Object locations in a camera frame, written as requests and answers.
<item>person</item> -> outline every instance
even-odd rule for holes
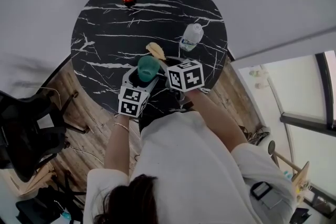
[[[129,179],[129,118],[117,117],[104,169],[88,174],[83,222],[289,223],[295,195],[268,153],[247,143],[228,113],[198,90],[195,111],[175,112],[141,131]]]

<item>white bottle cap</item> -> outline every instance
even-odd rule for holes
[[[200,24],[194,24],[193,29],[196,33],[199,33],[202,31],[202,26]]]

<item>banana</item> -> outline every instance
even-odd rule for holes
[[[150,42],[146,49],[157,59],[165,60],[163,49],[155,42]]]

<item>black office chair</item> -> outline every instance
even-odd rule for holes
[[[0,91],[0,169],[13,168],[17,176],[28,182],[35,171],[57,156],[66,143],[66,129],[85,134],[64,122],[63,114],[75,91],[61,110],[51,102],[53,92],[16,99]],[[38,120],[50,115],[53,127],[40,128]]]

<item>green cup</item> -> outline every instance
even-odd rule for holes
[[[141,81],[151,81],[160,69],[159,61],[153,56],[143,56],[138,62],[138,75]]]

